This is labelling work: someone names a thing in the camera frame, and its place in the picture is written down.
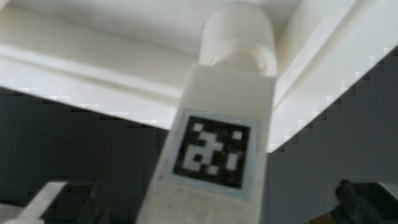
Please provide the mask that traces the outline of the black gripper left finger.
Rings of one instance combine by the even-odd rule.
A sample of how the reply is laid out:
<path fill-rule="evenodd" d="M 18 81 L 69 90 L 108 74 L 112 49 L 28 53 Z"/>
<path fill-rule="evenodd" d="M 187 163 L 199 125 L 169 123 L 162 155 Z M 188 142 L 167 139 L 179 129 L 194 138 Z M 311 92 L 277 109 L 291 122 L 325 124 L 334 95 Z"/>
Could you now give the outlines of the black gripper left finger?
<path fill-rule="evenodd" d="M 94 183 L 67 183 L 39 217 L 44 224 L 110 224 L 103 194 Z"/>

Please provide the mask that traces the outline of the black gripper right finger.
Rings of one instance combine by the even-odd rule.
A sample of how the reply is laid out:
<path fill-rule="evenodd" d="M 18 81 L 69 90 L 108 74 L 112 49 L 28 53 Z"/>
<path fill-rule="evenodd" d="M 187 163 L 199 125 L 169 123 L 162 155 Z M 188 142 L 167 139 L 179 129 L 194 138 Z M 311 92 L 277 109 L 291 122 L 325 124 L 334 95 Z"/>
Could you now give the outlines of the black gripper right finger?
<path fill-rule="evenodd" d="M 398 182 L 341 180 L 336 188 L 336 224 L 398 224 Z"/>

